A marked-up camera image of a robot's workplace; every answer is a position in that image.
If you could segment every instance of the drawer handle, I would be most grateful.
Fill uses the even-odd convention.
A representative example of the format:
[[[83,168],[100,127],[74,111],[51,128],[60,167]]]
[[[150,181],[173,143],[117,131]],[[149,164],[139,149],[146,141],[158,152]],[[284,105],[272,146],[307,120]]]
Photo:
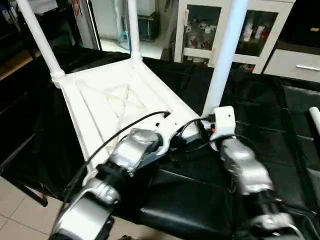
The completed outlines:
[[[320,68],[312,67],[312,66],[297,65],[296,67],[298,69],[307,69],[307,70],[312,70],[312,71],[320,71]]]

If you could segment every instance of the white cylinder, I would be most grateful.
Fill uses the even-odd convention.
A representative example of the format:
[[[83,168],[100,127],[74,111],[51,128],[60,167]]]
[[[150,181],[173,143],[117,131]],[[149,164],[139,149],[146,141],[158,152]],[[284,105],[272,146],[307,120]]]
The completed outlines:
[[[320,111],[317,107],[313,106],[309,109],[314,125],[320,135]]]
[[[249,0],[233,0],[222,46],[212,75],[202,115],[213,113],[225,90],[234,54],[245,21]]]
[[[52,80],[55,82],[55,85],[57,86],[57,82],[61,79],[65,78],[65,73],[61,69],[56,56],[52,52],[52,49],[46,39],[46,36],[44,32],[42,31],[39,22],[33,12],[33,10],[30,7],[30,4],[28,0],[17,0],[17,4],[19,5],[19,8],[23,14],[23,17],[33,35],[33,38],[39,47],[41,54],[49,67],[50,75]]]
[[[141,61],[138,28],[138,13],[136,0],[128,0],[129,25],[130,25],[130,42],[131,42],[131,58],[133,61]]]

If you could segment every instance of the beige floor tile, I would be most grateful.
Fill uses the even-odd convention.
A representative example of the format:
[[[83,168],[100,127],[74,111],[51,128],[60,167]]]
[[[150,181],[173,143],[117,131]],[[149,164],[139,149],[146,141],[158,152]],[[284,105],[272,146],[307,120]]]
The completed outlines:
[[[48,236],[21,225],[15,221],[8,220],[0,230],[1,240],[47,240]]]
[[[48,206],[43,207],[27,196],[12,214],[11,219],[49,234],[60,206],[61,202],[51,197],[48,197]]]
[[[133,238],[137,238],[140,232],[140,226],[132,222],[123,220],[118,217],[114,217],[113,228],[110,232],[108,240],[117,240],[123,235],[128,235]]]
[[[0,229],[5,225],[7,221],[8,221],[8,218],[0,215]]]
[[[118,240],[123,235],[131,236],[139,240],[179,240],[174,236],[154,230],[143,225],[136,225],[132,222],[114,217],[115,223],[109,235],[109,240]]]
[[[0,214],[10,217],[26,195],[0,177]]]

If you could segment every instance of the black leather surface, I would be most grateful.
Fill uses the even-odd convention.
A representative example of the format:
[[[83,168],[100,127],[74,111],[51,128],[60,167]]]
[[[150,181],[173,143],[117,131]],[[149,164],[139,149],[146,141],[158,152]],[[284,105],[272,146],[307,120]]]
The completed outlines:
[[[56,53],[67,73],[128,58],[84,48]],[[144,62],[201,114],[212,69]],[[308,114],[309,107],[320,107],[319,91],[317,83],[232,72],[223,96],[223,105],[234,106],[236,132],[254,143],[307,240],[319,239],[314,228],[319,232],[320,144]],[[2,175],[35,189],[42,184],[48,194],[63,199],[83,157],[61,91],[50,83],[42,59],[0,81],[0,132],[6,139]],[[170,158],[179,158],[180,168]],[[208,147],[181,152],[139,170],[116,213],[183,239],[252,240],[247,232],[234,235],[247,217],[241,196],[231,188],[217,153]]]

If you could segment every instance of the black cable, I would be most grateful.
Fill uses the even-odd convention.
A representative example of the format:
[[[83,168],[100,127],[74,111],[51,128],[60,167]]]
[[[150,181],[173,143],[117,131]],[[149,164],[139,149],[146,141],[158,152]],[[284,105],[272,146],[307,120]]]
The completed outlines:
[[[80,167],[80,169],[76,172],[76,174],[74,175],[74,177],[72,178],[72,180],[69,182],[69,184],[66,186],[66,189],[68,189],[68,192],[63,200],[63,203],[59,209],[58,215],[60,216],[60,214],[64,211],[66,204],[69,200],[69,197],[72,193],[72,191],[74,190],[74,188],[76,187],[77,182],[79,181],[80,177],[82,176],[82,174],[84,173],[86,166],[88,164],[91,163],[92,159],[97,155],[98,152],[101,151],[101,149],[103,149],[108,143],[110,143],[113,139],[115,139],[117,136],[119,136],[121,133],[123,133],[124,131],[128,130],[129,128],[131,128],[133,125],[136,125],[137,123],[151,117],[154,115],[158,115],[158,114],[164,114],[165,117],[167,117],[170,113],[168,111],[156,111],[150,114],[147,114],[143,117],[141,117],[140,119],[134,121],[133,123],[130,123],[129,125],[125,126],[124,128],[122,128],[121,130],[119,130],[118,132],[116,132],[113,136],[111,136],[107,141],[105,141],[100,147],[97,148],[97,150],[94,151],[94,153],[87,159],[87,161]]]
[[[181,146],[182,141],[183,141],[182,134],[184,133],[184,131],[187,129],[187,127],[188,127],[190,124],[195,123],[195,122],[200,121],[200,120],[205,120],[205,119],[206,119],[206,118],[200,117],[200,118],[196,118],[196,119],[192,119],[192,120],[188,121],[188,122],[183,126],[183,128],[181,129],[181,131],[180,131],[180,133],[179,133],[179,135],[178,135],[178,140],[177,140],[178,145]]]
[[[195,151],[197,151],[197,150],[199,150],[199,149],[202,149],[202,148],[204,148],[205,146],[207,146],[207,145],[209,145],[209,144],[211,144],[211,143],[213,143],[213,142],[215,142],[215,141],[218,141],[218,140],[221,140],[221,139],[230,138],[230,137],[237,137],[237,138],[239,138],[239,139],[245,140],[245,141],[250,145],[249,147],[252,148],[252,150],[253,150],[255,153],[257,153],[257,151],[256,151],[253,143],[249,140],[249,138],[247,138],[247,137],[245,137],[245,136],[243,136],[243,135],[235,134],[235,133],[226,134],[226,135],[221,135],[221,136],[219,136],[219,137],[217,137],[217,138],[215,138],[215,139],[212,139],[212,140],[210,140],[210,141],[207,141],[207,142],[201,144],[200,146],[197,146],[197,147],[194,148],[194,149],[186,150],[185,153],[195,152]]]

